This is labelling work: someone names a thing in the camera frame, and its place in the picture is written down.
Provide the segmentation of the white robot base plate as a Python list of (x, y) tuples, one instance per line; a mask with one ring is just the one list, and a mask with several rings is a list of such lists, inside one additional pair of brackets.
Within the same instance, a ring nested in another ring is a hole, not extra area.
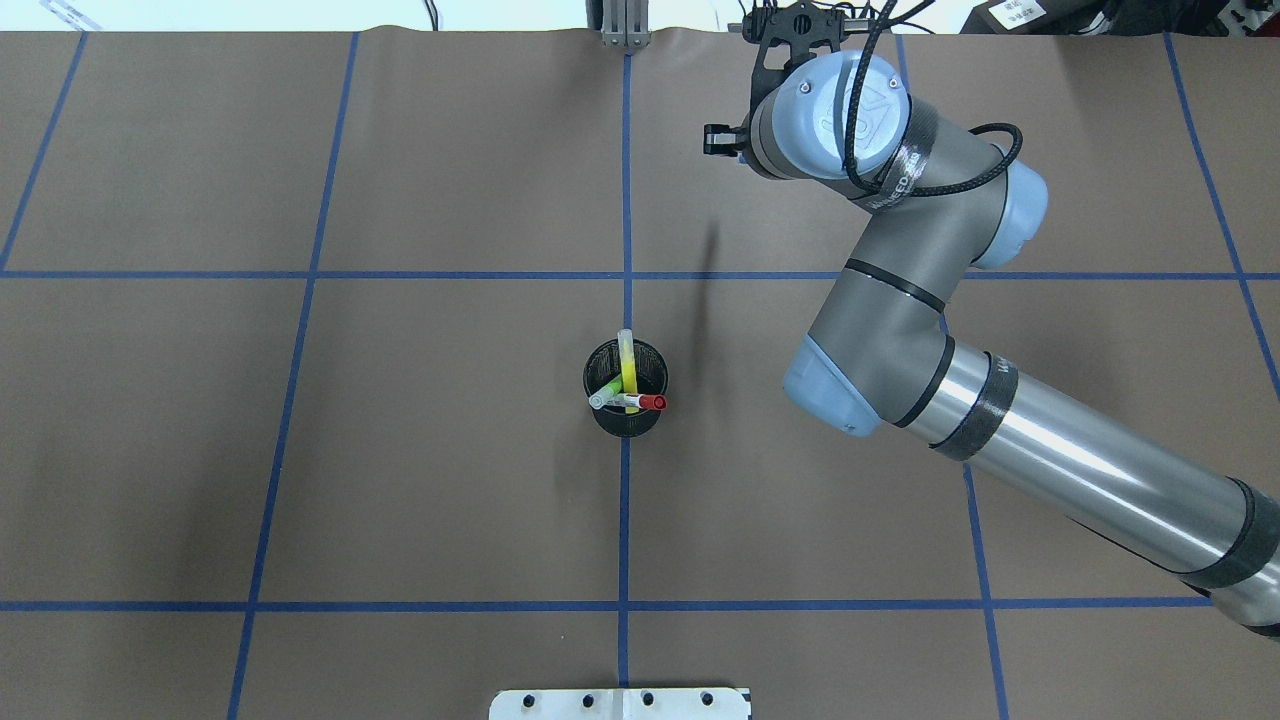
[(489, 719), (753, 719), (750, 691), (732, 687), (511, 689)]

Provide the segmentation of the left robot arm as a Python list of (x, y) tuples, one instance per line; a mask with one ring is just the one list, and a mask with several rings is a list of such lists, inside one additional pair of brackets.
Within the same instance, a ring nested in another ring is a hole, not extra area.
[(865, 437), (883, 425), (1048, 505), (1238, 626), (1277, 639), (1277, 498), (1213, 470), (959, 336), (973, 270), (1012, 260), (1044, 179), (868, 51), (776, 70), (708, 156), (818, 184), (867, 214), (785, 373), (790, 400)]

